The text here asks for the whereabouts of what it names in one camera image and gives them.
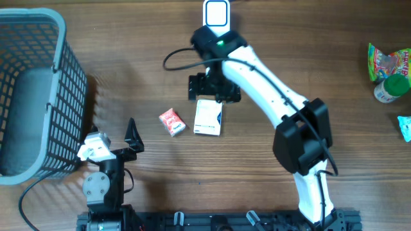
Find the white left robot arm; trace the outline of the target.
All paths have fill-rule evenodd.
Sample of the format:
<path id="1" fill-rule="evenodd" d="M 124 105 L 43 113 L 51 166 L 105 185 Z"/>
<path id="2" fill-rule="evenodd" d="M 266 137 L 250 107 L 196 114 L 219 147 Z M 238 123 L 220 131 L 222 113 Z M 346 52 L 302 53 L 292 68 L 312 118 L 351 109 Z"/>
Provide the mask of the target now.
<path id="1" fill-rule="evenodd" d="M 125 189 L 125 174 L 130 173 L 125 168 L 125 163 L 135 161 L 137 154 L 144 151 L 144 144 L 133 118 L 129 119 L 125 142 L 128 147 L 111 151 L 108 135 L 94 127 L 80 146 L 77 154 L 80 160 L 97 165 L 99 170 L 83 181 L 82 191 L 87 200 L 88 212 L 77 217 L 77 230 L 145 229 L 132 206 L 123 203 L 124 195 L 132 190 Z"/>

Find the mint green tissue pack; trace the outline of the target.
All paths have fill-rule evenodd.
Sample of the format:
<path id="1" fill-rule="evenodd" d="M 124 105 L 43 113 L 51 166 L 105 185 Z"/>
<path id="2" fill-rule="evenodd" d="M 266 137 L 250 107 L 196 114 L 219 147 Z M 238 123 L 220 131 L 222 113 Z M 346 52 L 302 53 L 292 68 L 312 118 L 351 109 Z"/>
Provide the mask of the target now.
<path id="1" fill-rule="evenodd" d="M 411 117 L 398 116 L 399 128 L 406 142 L 411 141 Z"/>

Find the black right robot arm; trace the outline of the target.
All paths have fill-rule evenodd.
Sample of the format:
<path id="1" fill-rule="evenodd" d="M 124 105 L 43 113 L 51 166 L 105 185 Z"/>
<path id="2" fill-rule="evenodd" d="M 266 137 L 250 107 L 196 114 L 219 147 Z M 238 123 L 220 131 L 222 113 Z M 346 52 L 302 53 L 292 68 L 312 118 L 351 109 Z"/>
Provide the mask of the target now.
<path id="1" fill-rule="evenodd" d="M 189 98 L 214 96 L 219 103 L 236 103 L 247 93 L 274 127 L 272 149 L 295 180 L 302 225 L 345 230 L 344 214 L 328 194 L 326 178 L 337 176 L 338 169 L 329 152 L 333 141 L 325 103 L 309 101 L 287 87 L 236 31 L 217 35 L 202 26 L 190 42 L 208 71 L 190 76 Z"/>

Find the red white tissue pack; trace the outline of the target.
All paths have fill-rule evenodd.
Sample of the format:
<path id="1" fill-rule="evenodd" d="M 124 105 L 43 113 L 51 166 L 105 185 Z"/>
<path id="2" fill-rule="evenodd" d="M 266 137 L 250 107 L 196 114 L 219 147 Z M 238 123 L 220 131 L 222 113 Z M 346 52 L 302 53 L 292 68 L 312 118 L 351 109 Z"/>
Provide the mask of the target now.
<path id="1" fill-rule="evenodd" d="M 186 124 L 172 108 L 161 114 L 159 120 L 172 137 L 186 128 Z"/>

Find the green lid spice jar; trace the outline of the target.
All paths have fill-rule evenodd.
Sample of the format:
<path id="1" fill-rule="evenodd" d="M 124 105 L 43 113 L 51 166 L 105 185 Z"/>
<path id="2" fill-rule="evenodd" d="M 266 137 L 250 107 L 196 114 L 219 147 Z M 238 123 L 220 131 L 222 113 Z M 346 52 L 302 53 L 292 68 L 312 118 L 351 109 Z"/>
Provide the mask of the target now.
<path id="1" fill-rule="evenodd" d="M 410 90 L 410 83 L 406 76 L 393 74 L 385 78 L 374 89 L 374 97 L 382 103 L 391 103 Z"/>

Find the white cardboard box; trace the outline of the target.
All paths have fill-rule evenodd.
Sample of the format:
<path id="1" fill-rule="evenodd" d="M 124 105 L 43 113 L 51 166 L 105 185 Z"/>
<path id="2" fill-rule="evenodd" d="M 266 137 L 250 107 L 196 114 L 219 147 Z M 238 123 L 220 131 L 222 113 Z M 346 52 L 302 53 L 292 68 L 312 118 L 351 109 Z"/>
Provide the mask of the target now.
<path id="1" fill-rule="evenodd" d="M 214 100 L 197 101 L 193 132 L 195 134 L 219 136 L 222 126 L 223 103 Z"/>

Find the Haribo worms candy bag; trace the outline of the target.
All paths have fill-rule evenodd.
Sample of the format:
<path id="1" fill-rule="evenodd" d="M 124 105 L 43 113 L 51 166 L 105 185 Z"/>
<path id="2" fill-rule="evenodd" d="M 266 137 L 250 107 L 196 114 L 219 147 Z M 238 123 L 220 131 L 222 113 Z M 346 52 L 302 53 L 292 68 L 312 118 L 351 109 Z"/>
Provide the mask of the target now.
<path id="1" fill-rule="evenodd" d="M 371 81 L 379 83 L 393 74 L 405 76 L 410 81 L 410 48 L 385 55 L 369 43 L 367 54 L 367 65 Z"/>

